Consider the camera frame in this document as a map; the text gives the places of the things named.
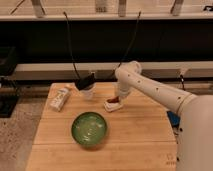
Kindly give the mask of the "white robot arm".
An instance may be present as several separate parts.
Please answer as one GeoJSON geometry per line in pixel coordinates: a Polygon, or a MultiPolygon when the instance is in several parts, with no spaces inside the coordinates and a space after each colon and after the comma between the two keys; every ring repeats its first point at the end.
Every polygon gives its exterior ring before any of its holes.
{"type": "Polygon", "coordinates": [[[115,70],[118,96],[125,98],[133,87],[180,117],[176,171],[213,171],[213,95],[195,95],[141,72],[137,61],[115,70]]]}

